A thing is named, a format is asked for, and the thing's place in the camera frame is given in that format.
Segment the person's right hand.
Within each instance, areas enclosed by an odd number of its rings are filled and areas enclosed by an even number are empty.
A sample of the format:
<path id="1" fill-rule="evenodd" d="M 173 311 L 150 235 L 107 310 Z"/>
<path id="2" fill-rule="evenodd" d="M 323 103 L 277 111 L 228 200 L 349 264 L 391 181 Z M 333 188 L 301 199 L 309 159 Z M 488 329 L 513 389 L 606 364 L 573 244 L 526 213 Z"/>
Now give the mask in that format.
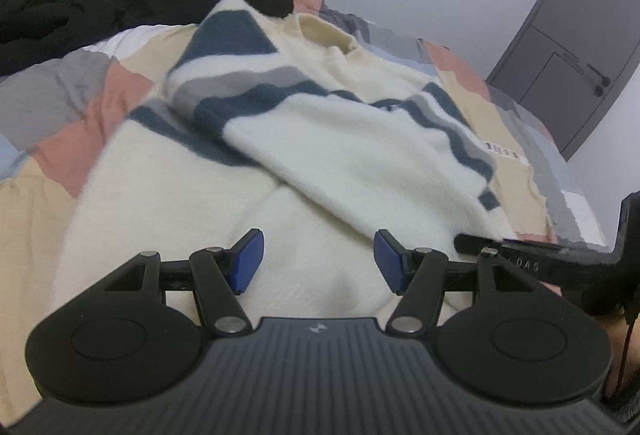
<path id="1" fill-rule="evenodd" d="M 608 337 L 612 343 L 612 368 L 605 384 L 605 395 L 612 396 L 620 374 L 628 325 L 623 316 L 597 317 L 596 320 L 608 332 Z M 634 331 L 631 333 L 622 375 L 621 391 L 626 389 L 631 381 L 639 375 L 639 322 L 634 324 Z"/>

